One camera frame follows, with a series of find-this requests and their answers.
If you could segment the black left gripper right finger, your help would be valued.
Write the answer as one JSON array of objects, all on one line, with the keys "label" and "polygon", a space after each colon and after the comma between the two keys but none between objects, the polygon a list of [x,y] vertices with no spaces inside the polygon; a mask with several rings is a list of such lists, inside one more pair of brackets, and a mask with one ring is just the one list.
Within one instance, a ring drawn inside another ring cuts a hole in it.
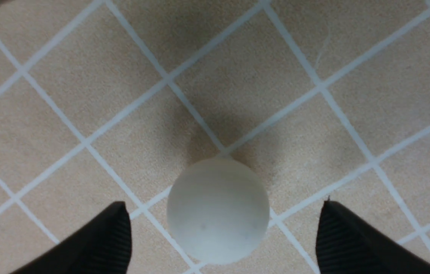
[{"label": "black left gripper right finger", "polygon": [[430,263],[338,201],[323,203],[316,256],[322,274],[430,274]]}]

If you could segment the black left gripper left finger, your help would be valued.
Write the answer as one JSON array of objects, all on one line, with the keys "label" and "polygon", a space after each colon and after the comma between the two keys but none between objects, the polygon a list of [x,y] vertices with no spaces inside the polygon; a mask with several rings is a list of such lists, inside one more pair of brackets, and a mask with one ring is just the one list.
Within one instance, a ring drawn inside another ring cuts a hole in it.
[{"label": "black left gripper left finger", "polygon": [[132,257],[131,220],[115,201],[16,274],[126,274]]}]

